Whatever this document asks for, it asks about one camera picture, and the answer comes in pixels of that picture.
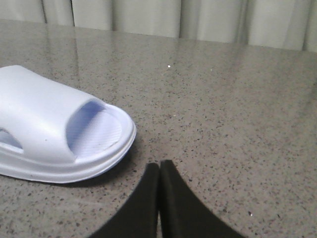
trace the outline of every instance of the curtain fold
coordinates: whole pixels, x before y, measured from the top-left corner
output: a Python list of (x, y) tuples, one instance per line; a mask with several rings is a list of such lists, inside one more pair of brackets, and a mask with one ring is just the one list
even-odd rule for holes
[(0, 0), (0, 18), (317, 52), (317, 0)]

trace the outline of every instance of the speckled countertop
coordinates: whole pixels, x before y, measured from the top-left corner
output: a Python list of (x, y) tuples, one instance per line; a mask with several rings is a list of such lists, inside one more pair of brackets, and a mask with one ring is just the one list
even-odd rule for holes
[(138, 134), (95, 179), (0, 176), (0, 237), (87, 237), (164, 159), (246, 237), (317, 237), (317, 54), (0, 20), (11, 64), (123, 108)]

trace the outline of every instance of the slide sandal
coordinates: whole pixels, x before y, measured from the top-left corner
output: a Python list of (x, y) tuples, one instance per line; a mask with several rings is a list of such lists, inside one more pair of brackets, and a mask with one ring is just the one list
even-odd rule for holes
[(89, 179), (115, 166), (135, 136), (122, 109), (21, 66), (0, 68), (0, 174)]

